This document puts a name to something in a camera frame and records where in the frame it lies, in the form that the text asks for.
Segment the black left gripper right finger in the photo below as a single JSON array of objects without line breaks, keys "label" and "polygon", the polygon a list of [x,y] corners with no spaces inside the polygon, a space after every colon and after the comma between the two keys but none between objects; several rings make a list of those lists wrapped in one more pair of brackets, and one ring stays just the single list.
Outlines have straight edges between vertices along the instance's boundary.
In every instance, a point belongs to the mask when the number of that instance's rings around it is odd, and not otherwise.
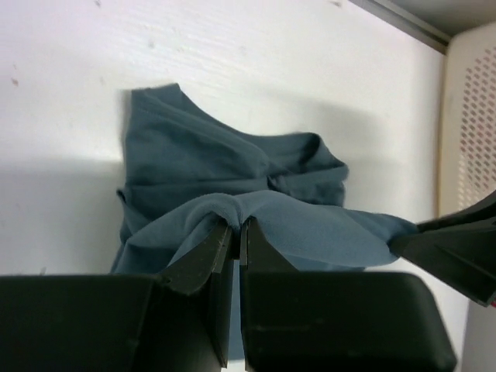
[{"label": "black left gripper right finger", "polygon": [[245,367],[251,368],[259,353],[258,334],[291,330],[291,317],[283,309],[288,303],[283,280],[292,279],[298,270],[268,242],[255,218],[242,227],[239,268],[240,329]]}]

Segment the teal blue t shirt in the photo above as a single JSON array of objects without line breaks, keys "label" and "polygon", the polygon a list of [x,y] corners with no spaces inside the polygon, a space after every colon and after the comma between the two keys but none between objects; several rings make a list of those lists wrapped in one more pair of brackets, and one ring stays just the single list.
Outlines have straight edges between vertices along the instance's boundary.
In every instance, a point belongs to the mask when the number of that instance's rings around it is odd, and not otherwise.
[{"label": "teal blue t shirt", "polygon": [[317,271],[391,264],[389,242],[417,230],[397,216],[345,208],[348,167],[319,135],[242,133],[177,84],[131,92],[125,163],[115,273],[158,273],[221,221],[239,235],[256,219],[286,260]]}]

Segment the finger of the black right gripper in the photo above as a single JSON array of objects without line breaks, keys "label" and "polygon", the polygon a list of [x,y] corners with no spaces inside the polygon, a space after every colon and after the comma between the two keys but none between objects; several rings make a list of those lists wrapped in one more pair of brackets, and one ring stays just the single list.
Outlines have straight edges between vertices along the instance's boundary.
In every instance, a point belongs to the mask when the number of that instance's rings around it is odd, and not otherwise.
[{"label": "finger of the black right gripper", "polygon": [[391,241],[391,252],[481,306],[495,304],[495,225],[465,224]]},{"label": "finger of the black right gripper", "polygon": [[458,226],[472,222],[479,222],[495,217],[496,191],[493,191],[484,199],[476,204],[455,212],[450,215],[444,215],[440,218],[419,223],[417,225],[419,232],[444,229],[451,226]]}]

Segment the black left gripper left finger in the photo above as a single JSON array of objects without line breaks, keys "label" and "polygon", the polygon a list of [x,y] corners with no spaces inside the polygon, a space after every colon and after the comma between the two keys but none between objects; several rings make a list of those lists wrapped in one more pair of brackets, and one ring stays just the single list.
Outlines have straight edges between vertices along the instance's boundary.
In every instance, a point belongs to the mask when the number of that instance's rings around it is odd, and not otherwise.
[{"label": "black left gripper left finger", "polygon": [[164,271],[157,311],[158,368],[223,368],[229,350],[233,232],[219,222]]}]

